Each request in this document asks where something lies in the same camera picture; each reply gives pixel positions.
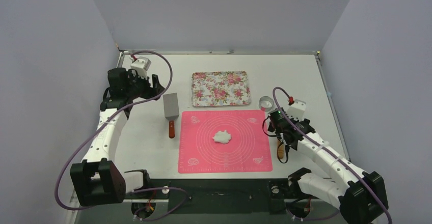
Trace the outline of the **white dough lump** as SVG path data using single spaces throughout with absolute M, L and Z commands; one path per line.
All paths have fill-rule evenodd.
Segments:
M 215 133 L 215 135 L 212 137 L 213 141 L 215 143 L 219 144 L 228 144 L 232 140 L 232 135 L 227 131 L 218 131 Z

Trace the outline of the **wooden rolling pin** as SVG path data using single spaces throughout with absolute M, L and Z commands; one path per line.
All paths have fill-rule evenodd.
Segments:
M 285 158 L 285 146 L 284 143 L 281 142 L 280 140 L 277 141 L 277 158 L 279 160 L 282 160 Z

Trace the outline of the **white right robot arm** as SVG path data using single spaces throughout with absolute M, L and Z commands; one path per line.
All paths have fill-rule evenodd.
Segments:
M 312 195 L 337 208 L 347 223 L 371 223 L 388 214 L 383 177 L 355 166 L 323 140 L 308 119 L 286 119 L 274 110 L 269 114 L 269 132 L 293 150 L 310 158 L 329 179 L 301 168 L 288 176 L 287 190 L 294 197 Z

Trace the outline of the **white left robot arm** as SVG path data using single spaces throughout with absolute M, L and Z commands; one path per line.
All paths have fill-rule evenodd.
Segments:
M 102 96 L 97 133 L 82 161 L 70 168 L 74 190 L 83 207 L 121 203 L 130 192 L 141 199 L 151 194 L 146 170 L 121 172 L 115 166 L 116 149 L 133 101 L 158 100 L 165 89 L 156 74 L 145 77 L 145 73 L 141 68 L 114 68 L 107 72 L 109 87 Z

